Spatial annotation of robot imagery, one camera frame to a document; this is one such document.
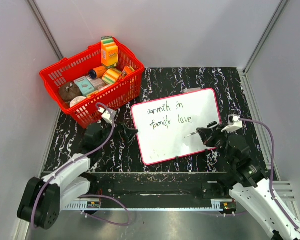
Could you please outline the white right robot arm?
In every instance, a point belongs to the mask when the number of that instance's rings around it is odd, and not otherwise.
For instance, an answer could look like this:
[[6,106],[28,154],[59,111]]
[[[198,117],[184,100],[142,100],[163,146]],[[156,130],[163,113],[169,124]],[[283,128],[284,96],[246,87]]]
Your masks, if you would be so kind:
[[212,122],[196,129],[205,147],[215,148],[227,164],[217,192],[231,197],[259,223],[272,240],[300,240],[300,220],[276,193],[273,175],[254,159],[244,136],[235,134],[242,124]]

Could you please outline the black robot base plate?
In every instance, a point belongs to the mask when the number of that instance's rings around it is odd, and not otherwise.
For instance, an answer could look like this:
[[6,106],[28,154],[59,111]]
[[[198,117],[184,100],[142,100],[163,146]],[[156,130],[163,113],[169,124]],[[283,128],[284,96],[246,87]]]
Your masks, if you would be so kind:
[[225,187],[218,182],[223,172],[96,172],[90,173],[97,193],[118,199],[147,202],[164,199],[170,202],[190,199],[231,203]]

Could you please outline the black whiteboard marker pen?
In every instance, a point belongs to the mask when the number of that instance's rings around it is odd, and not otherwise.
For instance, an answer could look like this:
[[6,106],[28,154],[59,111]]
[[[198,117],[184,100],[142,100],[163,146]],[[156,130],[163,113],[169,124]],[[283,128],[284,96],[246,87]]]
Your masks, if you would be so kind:
[[191,133],[191,134],[186,135],[184,138],[189,138],[189,137],[194,136],[194,135],[196,135],[196,134],[197,134],[196,132],[193,132],[193,133]]

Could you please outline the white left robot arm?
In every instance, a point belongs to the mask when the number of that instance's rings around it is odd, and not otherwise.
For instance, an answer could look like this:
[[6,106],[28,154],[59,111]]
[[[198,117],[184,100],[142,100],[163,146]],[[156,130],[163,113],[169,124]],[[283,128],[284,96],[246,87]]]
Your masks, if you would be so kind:
[[92,215],[101,205],[101,190],[98,179],[88,170],[94,164],[92,157],[110,140],[130,142],[138,133],[122,123],[102,127],[92,123],[86,129],[76,153],[65,164],[43,178],[32,177],[26,184],[17,217],[34,227],[50,229],[60,212],[76,199],[85,204],[81,211]]

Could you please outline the pink framed whiteboard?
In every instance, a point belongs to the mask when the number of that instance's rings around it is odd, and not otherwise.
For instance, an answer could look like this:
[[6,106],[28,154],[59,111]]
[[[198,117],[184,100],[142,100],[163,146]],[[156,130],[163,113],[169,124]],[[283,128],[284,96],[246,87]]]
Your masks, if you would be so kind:
[[205,151],[198,134],[184,137],[221,122],[212,88],[138,103],[131,107],[131,115],[142,162],[147,166]]

